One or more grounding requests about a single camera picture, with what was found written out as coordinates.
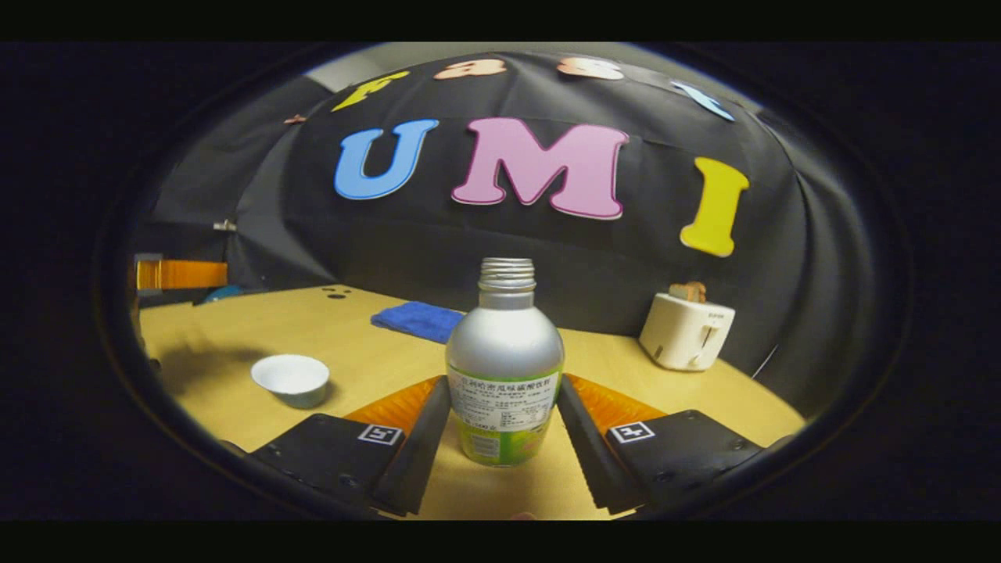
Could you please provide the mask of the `black backdrop cloth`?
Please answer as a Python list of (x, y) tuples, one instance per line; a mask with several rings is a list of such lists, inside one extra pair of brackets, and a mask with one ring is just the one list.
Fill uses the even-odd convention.
[(655, 293), (704, 282), (736, 310), (722, 359), (811, 419), (889, 328), (871, 189), (675, 63), (494, 50), (339, 87), (310, 71), (225, 108), (157, 179), (135, 249), (223, 261), (249, 293), (344, 284), (455, 310), (483, 257), (528, 257), (558, 327), (625, 336)]

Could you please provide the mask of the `blue towel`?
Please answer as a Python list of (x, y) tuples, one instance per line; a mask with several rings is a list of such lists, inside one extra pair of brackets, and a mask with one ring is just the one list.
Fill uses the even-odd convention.
[(371, 316), (371, 324), (425, 341), (447, 343), (464, 320), (461, 311), (443, 309), (423, 302), (406, 302)]

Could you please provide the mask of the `white toaster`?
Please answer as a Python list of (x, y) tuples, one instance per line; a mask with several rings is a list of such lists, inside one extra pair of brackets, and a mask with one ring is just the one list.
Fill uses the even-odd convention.
[(736, 310), (657, 293), (637, 341), (660, 367), (707, 371), (728, 339)]

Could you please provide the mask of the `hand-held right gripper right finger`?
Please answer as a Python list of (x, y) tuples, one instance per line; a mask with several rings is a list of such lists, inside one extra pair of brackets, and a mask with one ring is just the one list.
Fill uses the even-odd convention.
[(557, 404), (591, 499), (612, 514), (680, 508), (764, 454), (698, 410), (668, 414), (579, 375), (562, 376)]

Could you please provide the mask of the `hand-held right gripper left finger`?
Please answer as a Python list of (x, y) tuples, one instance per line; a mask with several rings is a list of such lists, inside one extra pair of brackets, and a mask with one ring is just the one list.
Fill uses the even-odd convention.
[(398, 389), (342, 417), (312, 414), (251, 452), (251, 463), (358, 509), (421, 510), (450, 414), (446, 375)]

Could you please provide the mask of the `silver green water bottle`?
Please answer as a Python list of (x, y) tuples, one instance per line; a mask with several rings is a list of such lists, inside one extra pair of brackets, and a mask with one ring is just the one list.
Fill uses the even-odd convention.
[(462, 453), (510, 468), (540, 452), (564, 374), (564, 341), (535, 304), (531, 259), (487, 257), (479, 302), (446, 349), (450, 405)]

